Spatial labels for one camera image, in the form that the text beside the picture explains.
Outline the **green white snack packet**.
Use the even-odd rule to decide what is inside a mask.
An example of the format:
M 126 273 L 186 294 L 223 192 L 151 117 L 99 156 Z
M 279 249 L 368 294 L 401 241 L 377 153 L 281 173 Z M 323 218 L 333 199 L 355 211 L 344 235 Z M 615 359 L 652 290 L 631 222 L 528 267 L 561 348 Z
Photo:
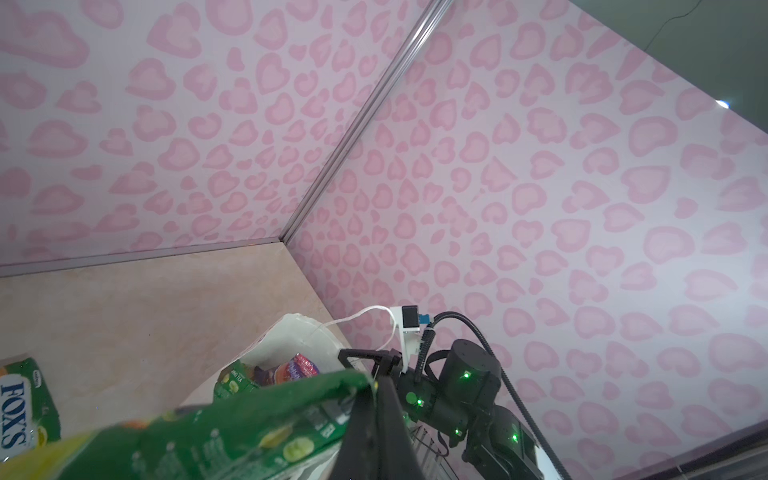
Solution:
M 213 401 L 217 402 L 241 393 L 260 389 L 253 381 L 253 368 L 236 360 L 224 368 L 213 387 Z

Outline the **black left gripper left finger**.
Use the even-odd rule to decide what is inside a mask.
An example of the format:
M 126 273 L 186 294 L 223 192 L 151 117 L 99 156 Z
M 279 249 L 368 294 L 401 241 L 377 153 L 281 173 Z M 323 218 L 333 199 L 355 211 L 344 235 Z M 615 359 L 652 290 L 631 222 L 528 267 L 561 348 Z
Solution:
M 378 478 L 377 414 L 372 387 L 360 391 L 352 407 L 330 480 Z

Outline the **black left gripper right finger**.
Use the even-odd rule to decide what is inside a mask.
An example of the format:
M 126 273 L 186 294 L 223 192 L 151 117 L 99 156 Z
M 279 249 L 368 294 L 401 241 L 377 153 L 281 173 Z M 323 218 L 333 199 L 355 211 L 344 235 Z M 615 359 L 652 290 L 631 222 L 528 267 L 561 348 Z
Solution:
M 390 377 L 377 380 L 377 478 L 424 480 Z

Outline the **white printed paper bag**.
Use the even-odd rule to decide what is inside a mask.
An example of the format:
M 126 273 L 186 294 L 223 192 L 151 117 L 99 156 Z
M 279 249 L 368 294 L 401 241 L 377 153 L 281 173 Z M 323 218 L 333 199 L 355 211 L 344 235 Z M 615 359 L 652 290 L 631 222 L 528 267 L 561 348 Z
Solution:
M 235 358 L 225 361 L 222 369 L 205 380 L 181 403 L 183 407 L 208 405 L 214 399 L 214 386 L 220 376 L 234 363 L 262 369 L 275 367 L 299 353 L 313 361 L 322 373 L 340 370 L 337 359 L 340 350 L 349 346 L 340 326 L 369 313 L 381 312 L 388 319 L 387 342 L 403 338 L 403 318 L 400 307 L 373 305 L 341 319 L 320 322 L 299 313 L 288 313 L 274 323 L 266 333 Z

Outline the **purple candy packet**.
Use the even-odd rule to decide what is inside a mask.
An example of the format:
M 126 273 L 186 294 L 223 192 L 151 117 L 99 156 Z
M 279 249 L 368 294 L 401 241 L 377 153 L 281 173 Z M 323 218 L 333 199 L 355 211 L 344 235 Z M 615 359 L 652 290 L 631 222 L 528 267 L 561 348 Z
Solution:
M 255 367 L 253 382 L 259 386 L 273 386 L 320 374 L 318 367 L 304 355 L 297 353 L 290 360 L 270 369 Z

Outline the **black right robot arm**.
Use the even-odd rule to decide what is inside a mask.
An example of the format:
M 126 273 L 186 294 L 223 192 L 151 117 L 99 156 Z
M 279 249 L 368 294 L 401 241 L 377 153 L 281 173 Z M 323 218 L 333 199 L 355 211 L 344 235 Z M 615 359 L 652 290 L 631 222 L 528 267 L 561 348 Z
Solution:
M 543 450 L 562 479 L 563 462 L 541 429 L 479 327 L 466 315 L 444 311 L 431 317 L 417 306 L 369 306 L 347 321 L 374 311 L 389 318 L 392 349 L 342 349 L 344 367 L 370 360 L 375 379 L 387 377 L 403 413 L 433 428 L 448 449 L 464 447 L 462 459 L 485 479 L 540 479 Z

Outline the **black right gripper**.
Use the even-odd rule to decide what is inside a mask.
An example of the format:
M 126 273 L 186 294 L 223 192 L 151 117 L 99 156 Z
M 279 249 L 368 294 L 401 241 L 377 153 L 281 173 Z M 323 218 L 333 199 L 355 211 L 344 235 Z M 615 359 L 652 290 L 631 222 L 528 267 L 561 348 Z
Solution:
M 399 378 L 396 391 L 404 412 L 445 435 L 450 447 L 465 440 L 477 443 L 490 428 L 501 367 L 476 343 L 460 339 L 430 354 L 422 373 L 410 368 L 401 375 L 403 356 L 395 349 L 346 348 L 337 359 L 349 369 L 370 361 L 374 379 Z

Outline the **green Fox's spring tea packet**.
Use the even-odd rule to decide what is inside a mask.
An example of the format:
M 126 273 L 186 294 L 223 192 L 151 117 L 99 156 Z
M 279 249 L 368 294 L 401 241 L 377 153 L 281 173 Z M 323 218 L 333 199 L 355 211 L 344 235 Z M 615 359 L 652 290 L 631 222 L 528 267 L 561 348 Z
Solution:
M 357 370 L 240 392 L 183 413 L 59 440 L 1 466 L 4 479 L 287 479 L 335 455 Z

